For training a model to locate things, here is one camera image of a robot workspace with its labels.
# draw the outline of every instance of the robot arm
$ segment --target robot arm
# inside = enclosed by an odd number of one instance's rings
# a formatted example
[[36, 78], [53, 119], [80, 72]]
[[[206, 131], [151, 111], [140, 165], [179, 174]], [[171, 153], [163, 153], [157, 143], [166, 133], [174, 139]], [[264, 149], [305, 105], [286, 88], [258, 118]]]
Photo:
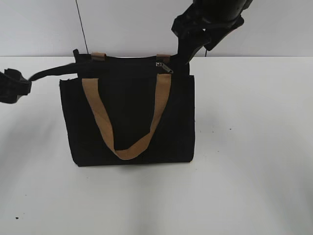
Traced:
[[179, 39], [176, 57], [189, 63], [202, 47], [212, 50], [228, 33], [242, 26], [243, 10], [252, 0], [194, 0], [173, 23]]

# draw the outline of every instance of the white tabletop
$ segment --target white tabletop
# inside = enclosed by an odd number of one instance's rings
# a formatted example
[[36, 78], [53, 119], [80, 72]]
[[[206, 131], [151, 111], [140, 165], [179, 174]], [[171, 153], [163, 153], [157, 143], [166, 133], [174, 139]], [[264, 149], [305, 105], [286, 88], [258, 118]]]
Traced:
[[[2, 57], [0, 70], [72, 61]], [[313, 58], [195, 58], [191, 73], [189, 164], [77, 167], [60, 77], [0, 104], [0, 234], [313, 234]]]

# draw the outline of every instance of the wire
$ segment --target wire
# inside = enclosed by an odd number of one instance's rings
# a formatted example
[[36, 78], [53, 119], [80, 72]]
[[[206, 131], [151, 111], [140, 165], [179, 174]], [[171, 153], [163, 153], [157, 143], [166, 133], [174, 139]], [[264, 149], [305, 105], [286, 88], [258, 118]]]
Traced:
[[77, 6], [77, 11], [78, 11], [78, 16], [79, 16], [80, 26], [82, 27], [82, 32], [83, 32], [83, 36], [84, 36], [86, 51], [87, 51], [87, 53], [89, 54], [89, 52], [88, 52], [88, 47], [87, 47], [87, 42], [86, 42], [86, 37], [85, 37], [85, 32], [84, 32], [84, 28], [83, 28], [83, 23], [82, 23], [82, 18], [80, 17], [80, 11], [79, 11], [79, 7], [78, 7], [77, 0], [75, 0], [75, 2], [76, 2], [76, 6]]

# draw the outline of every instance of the zipper pull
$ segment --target zipper pull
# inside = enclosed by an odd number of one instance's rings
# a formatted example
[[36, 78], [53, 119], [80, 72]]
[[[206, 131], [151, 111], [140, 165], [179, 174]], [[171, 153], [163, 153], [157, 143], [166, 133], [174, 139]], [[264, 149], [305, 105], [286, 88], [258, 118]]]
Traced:
[[156, 66], [157, 67], [162, 67], [165, 71], [167, 71], [169, 73], [174, 73], [173, 70], [171, 70], [166, 64], [164, 64], [162, 62], [156, 62]]

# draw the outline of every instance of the black fabric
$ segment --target black fabric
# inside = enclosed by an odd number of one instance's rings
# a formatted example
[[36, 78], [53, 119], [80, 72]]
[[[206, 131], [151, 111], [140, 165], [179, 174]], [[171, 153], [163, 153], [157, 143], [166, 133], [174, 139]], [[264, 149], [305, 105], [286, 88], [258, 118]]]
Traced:
[[[77, 62], [90, 60], [76, 54]], [[194, 78], [189, 65], [171, 64], [174, 74], [170, 96], [146, 151], [132, 160], [121, 160], [104, 143], [82, 87], [83, 78], [99, 78], [99, 94], [114, 132], [117, 150], [127, 149], [150, 131], [154, 114], [157, 73], [155, 57], [97, 62], [103, 70], [78, 73], [60, 81], [61, 101], [69, 146], [78, 166], [190, 162], [195, 144]]]

